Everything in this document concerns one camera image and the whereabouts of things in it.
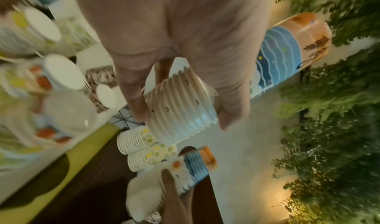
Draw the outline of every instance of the yellow surface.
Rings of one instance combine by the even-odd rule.
[[[91,158],[112,138],[119,130],[113,124],[107,123],[86,139],[78,143],[73,149],[66,152],[70,161],[70,168],[65,179],[52,191],[38,196],[30,204],[13,209],[0,210],[0,223],[4,224],[26,224],[30,222],[45,206],[76,176],[76,174],[91,160]],[[28,185],[23,191],[32,192],[33,189]]]

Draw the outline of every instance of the hand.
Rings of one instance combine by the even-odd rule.
[[[159,211],[161,224],[192,224],[191,204],[194,189],[191,189],[180,199],[175,188],[175,180],[167,169],[161,173],[165,187],[165,207]]]
[[[167,78],[176,57],[218,92],[219,125],[248,116],[249,83],[273,0],[77,0],[111,55],[135,118],[150,112],[141,93],[156,63]]]

